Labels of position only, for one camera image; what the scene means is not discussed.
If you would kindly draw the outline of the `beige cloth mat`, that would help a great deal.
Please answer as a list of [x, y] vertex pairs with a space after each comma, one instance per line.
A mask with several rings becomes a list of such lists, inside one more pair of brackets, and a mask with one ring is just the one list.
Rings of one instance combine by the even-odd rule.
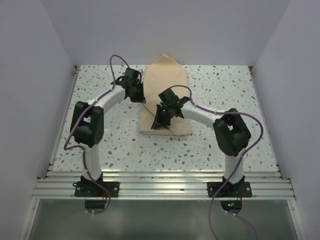
[[174, 117], [169, 127], [151, 129], [155, 120], [159, 94], [174, 86], [173, 91], [179, 98], [189, 96], [189, 90], [180, 86], [189, 86], [188, 71], [166, 54], [160, 56], [144, 72], [143, 93], [146, 100], [140, 108], [139, 132], [145, 135], [183, 136], [192, 131], [188, 120]]

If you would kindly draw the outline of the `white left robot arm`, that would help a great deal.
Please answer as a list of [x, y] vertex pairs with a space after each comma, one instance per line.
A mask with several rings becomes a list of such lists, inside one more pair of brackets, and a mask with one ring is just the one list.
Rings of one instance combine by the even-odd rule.
[[105, 114], [116, 104], [129, 98], [133, 103], [145, 103], [142, 74], [126, 68], [124, 75], [114, 79], [110, 88], [89, 101], [78, 101], [73, 110], [70, 134], [64, 150], [79, 148], [82, 154], [82, 179], [88, 180], [86, 190], [92, 196], [103, 193], [104, 184], [99, 160], [99, 143], [103, 139]]

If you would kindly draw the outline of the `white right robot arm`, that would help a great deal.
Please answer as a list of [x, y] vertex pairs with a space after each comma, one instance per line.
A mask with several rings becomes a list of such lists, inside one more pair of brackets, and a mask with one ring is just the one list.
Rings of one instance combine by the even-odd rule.
[[191, 97], [178, 97], [168, 88], [159, 95], [160, 104], [151, 129], [170, 127], [172, 119], [181, 118], [204, 124], [214, 130], [219, 149], [225, 155], [225, 170], [223, 175], [223, 192], [227, 196], [235, 196], [240, 190], [240, 182], [244, 181], [241, 154], [246, 150], [252, 135], [235, 108], [226, 112], [196, 105]]

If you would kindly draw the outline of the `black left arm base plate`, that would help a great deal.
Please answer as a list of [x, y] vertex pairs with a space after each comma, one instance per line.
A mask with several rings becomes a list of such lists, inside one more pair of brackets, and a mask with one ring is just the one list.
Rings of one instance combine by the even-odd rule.
[[117, 198], [120, 190], [120, 183], [118, 181], [103, 181], [103, 178], [100, 177], [96, 181], [100, 186], [97, 186], [94, 182], [89, 179], [80, 177], [80, 181], [74, 182], [72, 184], [75, 187], [74, 196], [75, 197], [102, 197], [107, 196], [111, 198]]

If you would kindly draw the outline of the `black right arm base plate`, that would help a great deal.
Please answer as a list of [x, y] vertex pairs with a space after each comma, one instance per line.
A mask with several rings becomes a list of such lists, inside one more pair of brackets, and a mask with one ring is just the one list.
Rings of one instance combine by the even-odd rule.
[[[222, 182], [207, 182], [208, 197], [212, 198], [219, 188], [223, 185]], [[245, 181], [242, 183], [231, 184], [227, 183], [217, 194], [216, 198], [251, 198], [253, 196], [251, 185]]]

